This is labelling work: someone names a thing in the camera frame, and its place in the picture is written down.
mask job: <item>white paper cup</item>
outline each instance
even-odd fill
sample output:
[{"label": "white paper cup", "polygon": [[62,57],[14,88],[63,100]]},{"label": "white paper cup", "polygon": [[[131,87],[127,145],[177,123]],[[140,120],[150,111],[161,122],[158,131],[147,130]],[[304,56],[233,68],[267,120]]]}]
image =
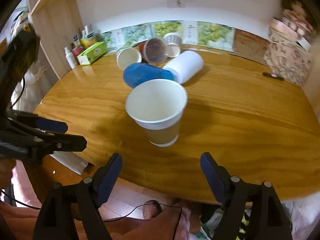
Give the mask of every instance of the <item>white paper cup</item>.
[{"label": "white paper cup", "polygon": [[203,65],[204,61],[198,53],[187,50],[170,60],[163,69],[173,74],[175,82],[183,84],[200,71]]},{"label": "white paper cup", "polygon": [[132,63],[142,61],[141,53],[136,48],[122,49],[117,53],[116,57],[117,65],[122,70],[125,70],[127,66],[131,65]]},{"label": "white paper cup", "polygon": [[125,109],[153,145],[168,147],[179,137],[180,120],[187,102],[187,92],[180,84],[168,79],[154,79],[131,91]]},{"label": "white paper cup", "polygon": [[168,57],[177,57],[181,52],[182,38],[177,33],[167,33],[164,39],[168,43]]}]

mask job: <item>hand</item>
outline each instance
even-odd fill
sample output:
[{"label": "hand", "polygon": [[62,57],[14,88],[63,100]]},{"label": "hand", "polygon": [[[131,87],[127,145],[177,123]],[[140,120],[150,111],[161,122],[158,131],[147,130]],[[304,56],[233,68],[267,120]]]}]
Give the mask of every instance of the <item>hand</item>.
[{"label": "hand", "polygon": [[15,165],[15,160],[0,159],[0,189],[6,189],[11,185],[12,169]]}]

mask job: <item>table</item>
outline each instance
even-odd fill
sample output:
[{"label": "table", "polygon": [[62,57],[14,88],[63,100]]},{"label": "table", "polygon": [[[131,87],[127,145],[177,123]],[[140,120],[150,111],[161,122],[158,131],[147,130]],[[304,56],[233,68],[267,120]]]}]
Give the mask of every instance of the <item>table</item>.
[{"label": "table", "polygon": [[[262,76],[270,71],[264,65],[225,52],[199,53],[205,65],[184,84],[188,105],[171,147],[149,143],[126,114],[131,89],[115,55],[71,70],[35,113],[66,122],[68,133],[83,135],[88,146],[78,154],[90,163],[104,165],[118,152],[121,178],[172,196],[215,201],[199,163],[207,151],[231,175],[250,183],[271,181],[280,199],[318,191],[320,129],[303,91]],[[74,174],[68,184],[80,179]]]}]

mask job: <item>knitted slipper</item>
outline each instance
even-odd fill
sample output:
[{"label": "knitted slipper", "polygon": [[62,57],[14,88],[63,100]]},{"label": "knitted slipper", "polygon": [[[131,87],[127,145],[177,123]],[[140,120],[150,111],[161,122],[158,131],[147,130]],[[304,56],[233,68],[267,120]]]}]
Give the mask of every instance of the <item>knitted slipper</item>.
[{"label": "knitted slipper", "polygon": [[145,206],[143,206],[142,208],[142,214],[144,219],[155,218],[157,215],[159,215],[162,212],[162,208],[159,202],[156,200],[149,200],[144,204]]}]

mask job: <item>cup base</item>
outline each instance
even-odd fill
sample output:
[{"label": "cup base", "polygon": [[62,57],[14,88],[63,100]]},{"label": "cup base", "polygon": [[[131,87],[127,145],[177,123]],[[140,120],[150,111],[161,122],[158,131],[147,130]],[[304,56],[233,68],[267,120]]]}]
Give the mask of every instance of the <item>cup base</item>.
[{"label": "cup base", "polygon": [[158,146],[158,147],[169,147],[171,145],[173,145],[179,138],[179,134],[177,134],[177,136],[170,142],[168,143],[164,143],[164,144],[157,144],[157,143],[153,143],[152,141],[149,140],[150,143],[152,143],[153,145],[155,146]]}]

